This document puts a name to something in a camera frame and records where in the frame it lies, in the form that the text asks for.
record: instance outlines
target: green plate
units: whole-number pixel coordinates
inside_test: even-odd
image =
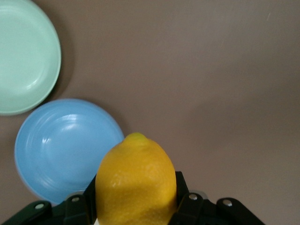
[[[0,0],[0,115],[40,104],[60,64],[60,42],[47,15],[30,0]]]

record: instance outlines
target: yellow lemon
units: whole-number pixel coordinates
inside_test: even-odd
[[[103,158],[96,175],[100,225],[167,225],[176,211],[176,176],[165,151],[140,133]]]

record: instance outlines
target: metal screw head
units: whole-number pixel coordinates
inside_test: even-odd
[[[39,209],[41,209],[41,208],[43,208],[44,207],[44,204],[43,203],[40,203],[40,204],[37,204],[34,208],[36,209],[36,210],[39,210]]]
[[[75,203],[75,202],[79,201],[79,197],[74,197],[74,198],[72,198],[71,201],[72,201],[73,203]]]
[[[188,197],[192,200],[197,200],[198,199],[197,195],[195,195],[195,194],[190,194]]]
[[[198,194],[198,195],[200,195],[203,199],[208,199],[207,194],[205,194],[203,191],[199,191],[199,190],[190,190],[190,193]]]
[[[230,200],[228,200],[228,199],[224,199],[223,200],[223,204],[226,205],[226,206],[228,206],[228,207],[230,207],[230,206],[233,205],[233,203]]]

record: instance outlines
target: brown surface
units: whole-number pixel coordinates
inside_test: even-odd
[[[300,1],[36,0],[61,41],[47,101],[81,98],[156,140],[190,189],[300,221]],[[0,117],[0,223],[36,200]]]

